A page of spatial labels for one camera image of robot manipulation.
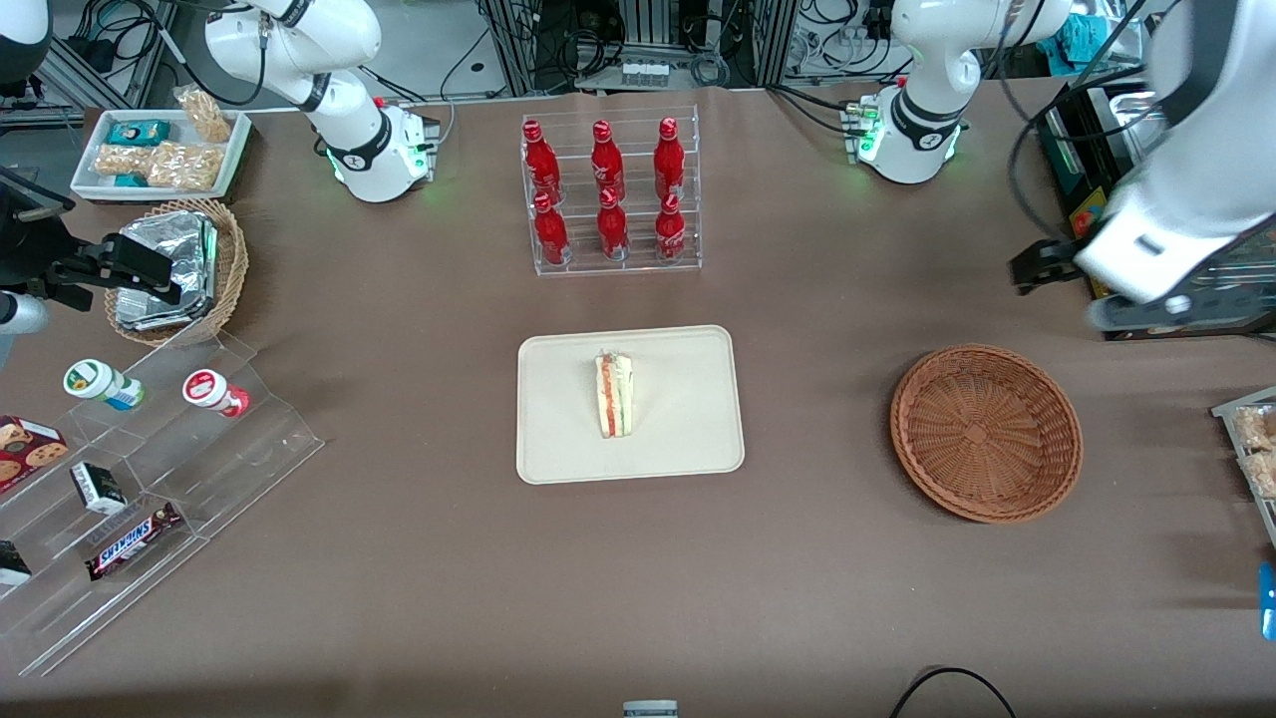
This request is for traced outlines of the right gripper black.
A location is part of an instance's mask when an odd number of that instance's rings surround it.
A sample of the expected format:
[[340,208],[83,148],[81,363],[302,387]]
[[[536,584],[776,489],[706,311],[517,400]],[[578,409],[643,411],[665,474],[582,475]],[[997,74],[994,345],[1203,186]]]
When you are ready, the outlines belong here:
[[181,298],[165,254],[124,233],[100,242],[100,268],[92,272],[84,249],[61,216],[77,201],[3,168],[1,286],[32,298],[92,298],[88,286],[145,292],[163,304]]

